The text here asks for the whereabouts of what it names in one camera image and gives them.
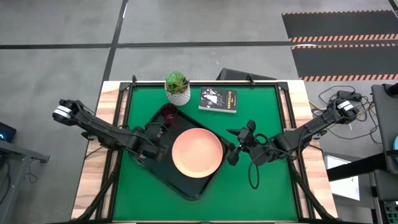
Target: black floor mat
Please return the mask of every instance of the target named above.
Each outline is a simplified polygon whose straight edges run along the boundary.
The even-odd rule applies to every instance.
[[[293,46],[292,53],[308,82],[398,79],[398,44]]]
[[[292,42],[398,39],[392,11],[299,12],[282,15]]]

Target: dark red cup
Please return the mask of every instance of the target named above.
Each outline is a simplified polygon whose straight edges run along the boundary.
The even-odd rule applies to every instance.
[[[160,115],[162,115],[162,117],[169,125],[175,124],[177,113],[178,113],[178,108],[172,103],[166,103],[160,108]]]

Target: round plate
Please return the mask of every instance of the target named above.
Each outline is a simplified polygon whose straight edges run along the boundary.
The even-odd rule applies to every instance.
[[[175,140],[172,157],[177,169],[193,178],[206,177],[220,166],[223,147],[211,131],[192,128]]]

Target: book cover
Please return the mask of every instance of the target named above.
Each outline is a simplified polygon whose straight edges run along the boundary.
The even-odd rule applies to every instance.
[[[199,109],[236,113],[238,92],[236,90],[202,87]]]

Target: hazard tape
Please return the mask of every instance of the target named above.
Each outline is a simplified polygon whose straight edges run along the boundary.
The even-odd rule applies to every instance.
[[[333,14],[333,13],[358,13],[358,12],[392,12],[389,9],[380,9],[380,10],[358,10],[358,11],[325,11],[325,12],[285,12],[282,13],[282,16],[286,15],[299,15],[299,14]]]
[[[332,48],[355,48],[355,47],[398,47],[398,44],[340,44],[340,45],[296,45],[294,49],[332,49]]]
[[[327,82],[327,81],[360,81],[360,80],[398,80],[398,74],[384,75],[322,75],[300,77],[305,82]]]
[[[289,38],[291,42],[351,41],[351,40],[397,40],[398,34],[332,35]]]

